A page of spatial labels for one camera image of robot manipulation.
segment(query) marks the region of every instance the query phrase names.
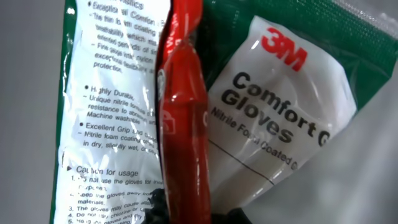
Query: gray background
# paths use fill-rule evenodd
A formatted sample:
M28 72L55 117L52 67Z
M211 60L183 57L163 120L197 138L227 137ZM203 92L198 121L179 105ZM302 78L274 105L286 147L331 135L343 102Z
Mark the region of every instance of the gray background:
M0 7L1 224L49 219L63 4ZM375 5L376 17L398 12L395 0ZM344 133L246 207L253 223L398 223L397 84L395 76Z

